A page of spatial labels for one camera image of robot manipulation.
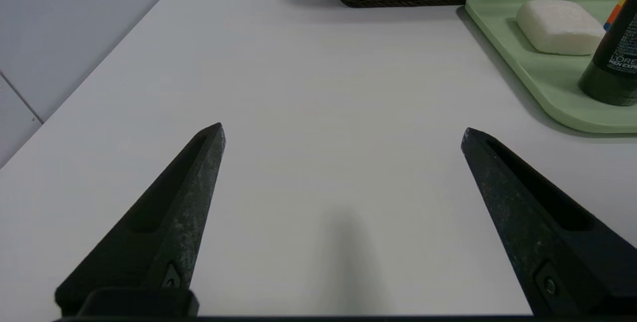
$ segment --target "l'oreal men expert bottle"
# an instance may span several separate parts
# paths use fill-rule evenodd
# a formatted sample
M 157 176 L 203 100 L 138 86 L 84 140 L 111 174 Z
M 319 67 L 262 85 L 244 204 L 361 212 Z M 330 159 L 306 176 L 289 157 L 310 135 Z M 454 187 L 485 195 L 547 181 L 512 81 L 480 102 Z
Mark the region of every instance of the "l'oreal men expert bottle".
M 626 0 L 578 84 L 605 104 L 637 103 L 637 0 Z

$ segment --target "screw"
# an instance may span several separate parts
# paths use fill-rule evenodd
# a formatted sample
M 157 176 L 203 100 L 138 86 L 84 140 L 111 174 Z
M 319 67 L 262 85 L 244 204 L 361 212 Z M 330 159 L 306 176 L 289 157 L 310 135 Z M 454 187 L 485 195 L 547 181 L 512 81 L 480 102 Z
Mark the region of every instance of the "screw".
M 557 295 L 557 284 L 555 284 L 555 281 L 553 281 L 553 279 L 551 279 L 550 277 L 547 277 L 544 280 L 544 288 L 549 295 Z

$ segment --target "colorful label stripe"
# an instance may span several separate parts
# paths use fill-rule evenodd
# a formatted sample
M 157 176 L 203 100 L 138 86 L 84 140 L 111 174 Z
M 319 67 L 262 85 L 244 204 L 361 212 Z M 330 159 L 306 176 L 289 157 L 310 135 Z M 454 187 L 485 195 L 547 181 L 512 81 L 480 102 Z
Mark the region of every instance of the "colorful label stripe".
M 624 6 L 624 2 L 626 2 L 626 0 L 619 0 L 617 5 L 615 5 L 615 8 L 613 9 L 613 11 L 610 13 L 608 20 L 606 20 L 606 23 L 604 23 L 604 29 L 606 31 L 608 31 L 610 29 L 610 26 L 613 24 L 613 22 L 615 22 L 615 18 L 617 18 L 617 14 L 619 14 L 619 11 L 622 10 L 622 7 Z

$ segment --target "white wall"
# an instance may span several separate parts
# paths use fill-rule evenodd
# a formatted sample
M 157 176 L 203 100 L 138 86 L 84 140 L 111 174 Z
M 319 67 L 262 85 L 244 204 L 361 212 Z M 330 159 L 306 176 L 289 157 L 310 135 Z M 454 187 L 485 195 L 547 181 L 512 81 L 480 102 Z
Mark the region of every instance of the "white wall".
M 47 120 L 158 0 L 0 0 L 0 70 Z
M 39 120 L 0 75 L 0 168 L 40 125 Z

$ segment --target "tile grout line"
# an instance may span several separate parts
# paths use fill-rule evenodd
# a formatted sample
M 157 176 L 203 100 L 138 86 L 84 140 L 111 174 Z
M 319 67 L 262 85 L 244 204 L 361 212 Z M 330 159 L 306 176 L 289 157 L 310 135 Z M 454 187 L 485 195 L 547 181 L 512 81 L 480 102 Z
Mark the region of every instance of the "tile grout line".
M 18 96 L 18 98 L 20 98 L 20 100 L 29 109 L 31 114 L 38 120 L 38 122 L 40 122 L 40 124 L 44 124 L 44 121 L 42 121 L 42 119 L 39 117 L 39 115 L 36 113 L 36 111 L 34 111 L 33 108 L 31 108 L 31 106 L 27 103 L 27 101 L 20 94 L 20 92 L 18 92 L 18 90 L 13 86 L 13 84 L 11 84 L 11 81 L 9 81 L 9 79 L 4 75 L 4 72 L 0 71 L 0 77 L 2 77 L 2 79 L 4 79 L 4 81 L 6 82 L 7 86 L 9 86 L 9 88 L 15 93 L 16 96 Z

